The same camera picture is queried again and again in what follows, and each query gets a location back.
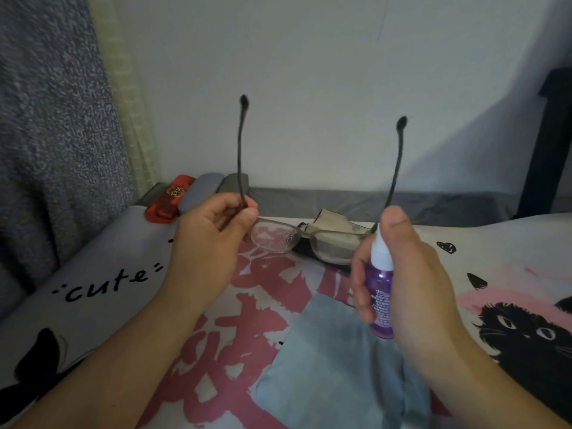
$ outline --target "spray bottle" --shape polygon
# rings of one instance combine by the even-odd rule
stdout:
[[[369,329],[382,339],[393,339],[394,336],[390,319],[392,279],[393,260],[377,227],[375,241],[371,246],[371,262],[366,266],[366,288],[371,295],[371,305],[375,310],[375,322],[369,324]]]

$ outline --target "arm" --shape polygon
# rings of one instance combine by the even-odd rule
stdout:
[[[568,428],[470,337],[437,253],[421,242],[401,208],[385,210],[380,231],[395,266],[390,303],[395,340],[455,419],[471,429]],[[351,277],[356,310],[367,323],[375,320],[364,285],[372,240],[356,251]]]
[[[229,283],[240,241],[258,215],[248,203],[236,214],[240,196],[218,194],[182,216],[151,302],[13,427],[135,427],[198,317]]]

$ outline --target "white wall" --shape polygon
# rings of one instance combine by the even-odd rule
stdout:
[[[166,180],[519,193],[572,0],[114,0]],[[572,193],[572,181],[562,187]]]

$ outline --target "hand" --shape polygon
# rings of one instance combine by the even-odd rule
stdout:
[[[258,204],[240,195],[209,197],[180,219],[161,294],[203,313],[230,283],[240,242],[258,217]]]
[[[455,303],[451,280],[437,252],[419,239],[398,206],[381,217],[380,232],[394,263],[390,317],[395,341],[413,366],[423,374],[444,364],[446,353],[459,339],[470,339]],[[351,287],[360,318],[373,323],[375,312],[364,284],[375,236],[362,242],[352,260]]]

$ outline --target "light blue cloth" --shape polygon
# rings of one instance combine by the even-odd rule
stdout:
[[[351,307],[315,295],[256,389],[290,429],[427,428],[429,388],[394,340],[374,336]]]

